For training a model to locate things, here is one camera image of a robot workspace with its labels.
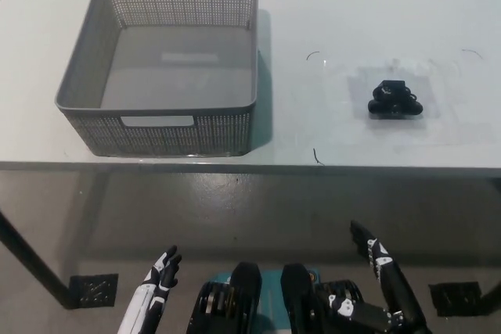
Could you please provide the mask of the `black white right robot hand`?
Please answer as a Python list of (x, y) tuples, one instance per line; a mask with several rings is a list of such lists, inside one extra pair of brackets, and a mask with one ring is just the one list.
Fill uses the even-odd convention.
[(315, 289), (323, 328), (335, 333), (430, 333), (411, 285), (379, 238), (355, 220), (350, 223), (350, 233), (358, 254), (374, 273), (386, 305), (366, 302), (351, 280), (323, 283)]

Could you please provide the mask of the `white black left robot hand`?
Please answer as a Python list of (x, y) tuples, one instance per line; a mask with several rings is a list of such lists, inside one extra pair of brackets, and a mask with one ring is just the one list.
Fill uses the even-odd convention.
[(122, 318), (118, 334), (155, 333), (163, 316), (170, 291), (177, 285), (176, 273), (182, 256), (176, 245), (153, 264), (136, 288)]

